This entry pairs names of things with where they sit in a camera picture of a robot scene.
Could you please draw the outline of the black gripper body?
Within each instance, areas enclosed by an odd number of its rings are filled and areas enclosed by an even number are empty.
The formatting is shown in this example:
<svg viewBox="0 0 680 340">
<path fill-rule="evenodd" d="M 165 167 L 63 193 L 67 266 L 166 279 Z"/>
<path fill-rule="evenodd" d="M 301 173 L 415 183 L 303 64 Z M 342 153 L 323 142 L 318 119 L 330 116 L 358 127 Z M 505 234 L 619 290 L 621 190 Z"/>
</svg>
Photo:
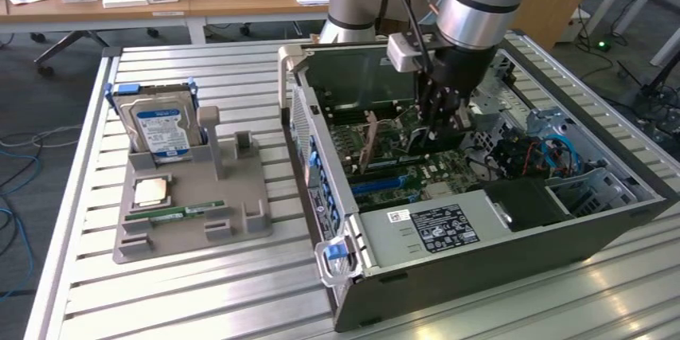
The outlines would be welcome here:
<svg viewBox="0 0 680 340">
<path fill-rule="evenodd" d="M 438 89 L 449 88 L 462 98 L 469 98 L 482 83 L 498 48 L 473 50 L 451 46 L 437 49 L 433 56 L 433 70 L 419 75 L 419 97 Z"/>
</svg>

